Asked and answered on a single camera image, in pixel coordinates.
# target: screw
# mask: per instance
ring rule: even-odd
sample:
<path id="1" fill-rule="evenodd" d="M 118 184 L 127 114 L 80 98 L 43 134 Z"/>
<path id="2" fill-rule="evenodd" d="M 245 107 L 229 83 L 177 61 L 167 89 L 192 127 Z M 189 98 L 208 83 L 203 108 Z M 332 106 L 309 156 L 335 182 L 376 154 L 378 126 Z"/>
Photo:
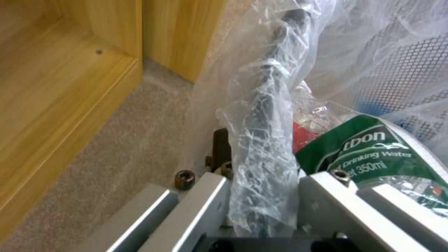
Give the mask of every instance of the screw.
<path id="1" fill-rule="evenodd" d="M 337 181 L 341 182 L 346 187 L 349 187 L 350 184 L 350 176 L 343 170 L 331 170 L 330 174 L 337 179 Z"/>
<path id="2" fill-rule="evenodd" d="M 205 157 L 205 167 L 211 167 L 211 156 Z"/>
<path id="3" fill-rule="evenodd" d="M 194 185 L 194 173 L 190 170 L 182 170 L 176 173 L 174 185 L 181 191 L 189 190 Z"/>
<path id="4" fill-rule="evenodd" d="M 221 175 L 224 177 L 232 180 L 233 179 L 233 169 L 232 169 L 232 162 L 224 162 L 221 165 Z"/>

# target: clear plastic wrap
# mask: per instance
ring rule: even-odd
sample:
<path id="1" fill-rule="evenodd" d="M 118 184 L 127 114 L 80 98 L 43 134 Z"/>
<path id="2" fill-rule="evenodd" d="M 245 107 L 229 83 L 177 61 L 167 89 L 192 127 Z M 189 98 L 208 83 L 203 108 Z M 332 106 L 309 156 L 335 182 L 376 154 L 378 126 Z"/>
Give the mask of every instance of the clear plastic wrap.
<path id="1" fill-rule="evenodd" d="M 318 35 L 335 1 L 294 4 L 285 5 L 287 11 L 269 4 L 263 12 L 254 9 L 258 25 L 269 26 L 274 41 L 234 73 L 228 85 L 230 102 L 217 111 L 232 147 L 235 176 L 228 216 L 237 235 L 291 235 L 297 223 L 290 90 L 311 69 Z"/>
<path id="2" fill-rule="evenodd" d="M 237 234 L 287 235 L 297 213 L 293 111 L 306 103 L 304 93 L 291 92 L 307 90 L 306 79 L 319 99 L 385 115 L 398 125 L 414 122 L 415 134 L 415 117 L 420 125 L 430 122 L 435 135 L 448 133 L 446 110 L 424 112 L 448 96 L 440 81 L 447 63 L 447 8 L 444 0 L 255 1 L 195 85 L 182 168 L 202 170 L 213 131 L 225 126 L 236 170 L 229 217 Z M 417 58 L 405 54 L 422 41 L 427 51 Z M 416 102 L 423 88 L 430 99 Z M 447 145 L 415 136 L 435 153 Z"/>

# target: black plastic part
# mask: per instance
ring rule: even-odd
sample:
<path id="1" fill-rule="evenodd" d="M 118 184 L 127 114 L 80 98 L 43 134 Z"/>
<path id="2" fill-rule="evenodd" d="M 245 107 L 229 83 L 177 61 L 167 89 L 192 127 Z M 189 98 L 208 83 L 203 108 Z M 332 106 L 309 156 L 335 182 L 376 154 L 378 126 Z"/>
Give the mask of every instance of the black plastic part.
<path id="1" fill-rule="evenodd" d="M 203 236 L 195 252 L 359 252 L 349 239 L 237 238 Z"/>
<path id="2" fill-rule="evenodd" d="M 228 131 L 226 128 L 216 130 L 213 133 L 211 172 L 215 172 L 223 163 L 231 160 L 232 151 L 228 143 Z"/>

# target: wooden cabinet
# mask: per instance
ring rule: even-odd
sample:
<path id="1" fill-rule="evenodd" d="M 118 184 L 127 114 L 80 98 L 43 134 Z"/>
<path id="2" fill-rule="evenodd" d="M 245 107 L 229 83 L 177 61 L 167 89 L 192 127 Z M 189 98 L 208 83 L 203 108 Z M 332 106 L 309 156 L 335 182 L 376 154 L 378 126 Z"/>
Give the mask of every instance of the wooden cabinet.
<path id="1" fill-rule="evenodd" d="M 144 0 L 146 57 L 195 82 L 227 0 Z"/>
<path id="2" fill-rule="evenodd" d="M 0 0 L 0 243 L 142 76 L 141 0 Z"/>

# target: rusty nut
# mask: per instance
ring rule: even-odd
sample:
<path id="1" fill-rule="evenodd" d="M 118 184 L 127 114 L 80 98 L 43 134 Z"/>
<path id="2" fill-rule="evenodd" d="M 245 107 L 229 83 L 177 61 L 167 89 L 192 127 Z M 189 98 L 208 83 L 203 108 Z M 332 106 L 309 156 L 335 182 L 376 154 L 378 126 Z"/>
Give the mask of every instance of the rusty nut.
<path id="1" fill-rule="evenodd" d="M 182 170 L 176 173 L 174 185 L 181 191 L 189 190 L 194 185 L 194 173 L 190 170 Z"/>

